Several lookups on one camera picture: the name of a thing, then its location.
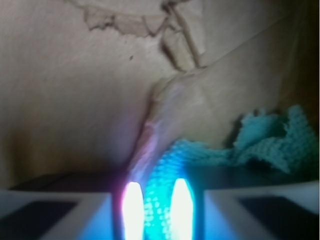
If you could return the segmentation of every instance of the white light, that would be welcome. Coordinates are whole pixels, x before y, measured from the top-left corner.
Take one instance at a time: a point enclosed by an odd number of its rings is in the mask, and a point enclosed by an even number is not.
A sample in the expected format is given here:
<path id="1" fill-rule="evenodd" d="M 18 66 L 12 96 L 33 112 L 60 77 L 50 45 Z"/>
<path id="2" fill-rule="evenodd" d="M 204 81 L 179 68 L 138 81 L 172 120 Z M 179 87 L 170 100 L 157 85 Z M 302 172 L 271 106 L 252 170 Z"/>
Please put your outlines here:
<path id="1" fill-rule="evenodd" d="M 122 200 L 122 217 L 125 240 L 142 240 L 144 237 L 144 200 L 140 184 L 126 185 Z"/>
<path id="2" fill-rule="evenodd" d="M 171 227 L 174 240 L 192 240 L 194 203 L 186 181 L 175 181 L 171 199 Z"/>

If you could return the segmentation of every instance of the teal fabric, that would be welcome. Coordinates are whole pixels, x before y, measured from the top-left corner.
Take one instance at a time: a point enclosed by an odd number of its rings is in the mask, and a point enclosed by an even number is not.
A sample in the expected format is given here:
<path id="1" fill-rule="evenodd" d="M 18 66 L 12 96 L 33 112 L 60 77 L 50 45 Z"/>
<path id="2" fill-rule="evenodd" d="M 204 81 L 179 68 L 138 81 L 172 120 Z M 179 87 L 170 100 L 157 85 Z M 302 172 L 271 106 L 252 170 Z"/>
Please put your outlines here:
<path id="1" fill-rule="evenodd" d="M 170 206 L 176 179 L 185 165 L 242 166 L 251 159 L 270 163 L 284 173 L 306 180 L 319 177 L 319 140 L 300 106 L 287 115 L 248 114 L 233 148 L 210 149 L 201 142 L 176 141 L 154 167 L 147 183 L 144 229 L 149 240 L 172 239 Z"/>

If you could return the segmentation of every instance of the led light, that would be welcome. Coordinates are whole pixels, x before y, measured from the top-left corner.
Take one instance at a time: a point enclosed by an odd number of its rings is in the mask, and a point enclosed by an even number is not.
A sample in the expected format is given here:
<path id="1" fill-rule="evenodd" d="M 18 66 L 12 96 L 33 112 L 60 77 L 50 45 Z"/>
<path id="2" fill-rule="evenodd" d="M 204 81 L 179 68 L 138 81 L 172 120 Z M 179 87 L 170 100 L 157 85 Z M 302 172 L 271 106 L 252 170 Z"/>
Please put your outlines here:
<path id="1" fill-rule="evenodd" d="M 124 239 L 142 240 L 144 237 L 144 200 L 140 184 L 129 182 L 123 193 L 122 217 Z"/>
<path id="2" fill-rule="evenodd" d="M 194 203 L 190 189 L 182 178 L 176 180 L 171 199 L 171 229 L 174 240 L 193 237 Z"/>

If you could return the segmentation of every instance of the beige wall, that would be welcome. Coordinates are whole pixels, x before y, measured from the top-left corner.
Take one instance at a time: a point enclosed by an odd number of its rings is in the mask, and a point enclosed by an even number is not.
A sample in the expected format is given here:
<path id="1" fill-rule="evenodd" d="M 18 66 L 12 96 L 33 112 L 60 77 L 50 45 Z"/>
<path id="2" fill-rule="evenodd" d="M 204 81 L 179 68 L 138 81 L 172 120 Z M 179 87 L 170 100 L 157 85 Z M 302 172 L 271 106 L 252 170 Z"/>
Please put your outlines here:
<path id="1" fill-rule="evenodd" d="M 319 135 L 319 1 L 297 1 L 294 45 L 283 77 L 279 108 L 300 104 Z"/>
<path id="2" fill-rule="evenodd" d="M 278 104 L 293 44 L 293 4 L 203 5 L 201 61 L 208 67 L 164 116 L 160 152 L 180 136 L 224 148 L 241 114 Z M 159 36 L 89 31 L 83 19 L 81 9 L 63 0 L 0 0 L 2 187 L 47 173 L 121 167 L 152 84 L 177 73 Z"/>

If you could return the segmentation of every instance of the black surface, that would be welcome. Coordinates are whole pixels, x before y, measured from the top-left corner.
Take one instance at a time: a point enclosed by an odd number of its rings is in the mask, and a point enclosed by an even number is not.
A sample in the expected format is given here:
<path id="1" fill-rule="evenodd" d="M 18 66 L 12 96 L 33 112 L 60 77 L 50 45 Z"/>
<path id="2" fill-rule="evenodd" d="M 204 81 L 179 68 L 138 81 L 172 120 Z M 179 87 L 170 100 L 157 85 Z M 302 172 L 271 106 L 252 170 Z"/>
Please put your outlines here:
<path id="1" fill-rule="evenodd" d="M 240 203 L 281 240 L 318 240 L 319 215 L 281 196 L 243 198 Z"/>
<path id="2" fill-rule="evenodd" d="M 267 167 L 191 166 L 184 171 L 193 191 L 195 217 L 193 238 L 204 239 L 204 191 L 275 186 L 301 182 L 300 179 Z"/>
<path id="3" fill-rule="evenodd" d="M 125 172 L 68 173 L 44 175 L 11 190 L 55 193 L 111 193 L 113 237 L 123 239 L 122 193 L 127 181 Z"/>
<path id="4" fill-rule="evenodd" d="M 0 239 L 38 239 L 76 205 L 76 202 L 69 201 L 29 203 L 0 219 Z"/>

